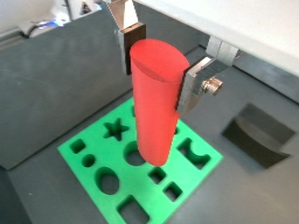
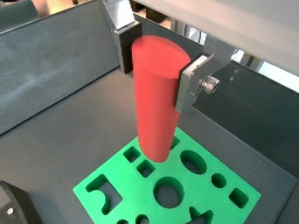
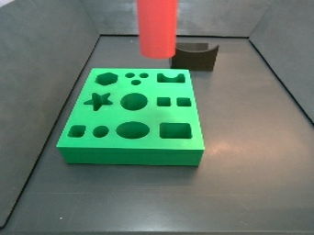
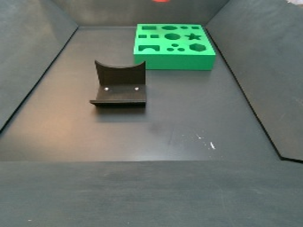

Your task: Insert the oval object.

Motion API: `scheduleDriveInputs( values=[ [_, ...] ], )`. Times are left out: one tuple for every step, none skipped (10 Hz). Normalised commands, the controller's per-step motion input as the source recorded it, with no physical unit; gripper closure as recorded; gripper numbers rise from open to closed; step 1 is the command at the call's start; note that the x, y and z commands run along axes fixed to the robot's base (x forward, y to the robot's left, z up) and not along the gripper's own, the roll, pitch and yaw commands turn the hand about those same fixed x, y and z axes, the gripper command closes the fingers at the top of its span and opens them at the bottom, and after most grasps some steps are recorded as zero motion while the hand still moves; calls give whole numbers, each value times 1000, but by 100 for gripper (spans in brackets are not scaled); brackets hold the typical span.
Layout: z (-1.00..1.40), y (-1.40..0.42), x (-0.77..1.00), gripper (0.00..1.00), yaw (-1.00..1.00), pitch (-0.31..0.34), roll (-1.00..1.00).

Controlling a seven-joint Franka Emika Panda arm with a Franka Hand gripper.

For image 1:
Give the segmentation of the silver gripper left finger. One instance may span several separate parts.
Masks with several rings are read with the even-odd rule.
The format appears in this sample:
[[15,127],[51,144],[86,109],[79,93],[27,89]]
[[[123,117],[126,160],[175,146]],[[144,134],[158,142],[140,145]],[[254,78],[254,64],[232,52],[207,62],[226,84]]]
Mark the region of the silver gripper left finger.
[[130,75],[132,73],[130,49],[135,42],[146,38],[146,25],[139,22],[134,0],[107,0],[107,7],[118,27],[123,72]]

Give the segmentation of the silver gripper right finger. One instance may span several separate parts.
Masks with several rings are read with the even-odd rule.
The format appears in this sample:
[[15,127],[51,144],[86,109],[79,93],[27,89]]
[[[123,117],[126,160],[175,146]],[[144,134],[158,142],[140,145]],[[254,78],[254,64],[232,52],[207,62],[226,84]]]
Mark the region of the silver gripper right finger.
[[196,61],[184,71],[176,111],[186,115],[199,103],[206,93],[216,95],[223,82],[216,75],[227,70],[239,56],[239,49],[223,40],[210,37],[207,56]]

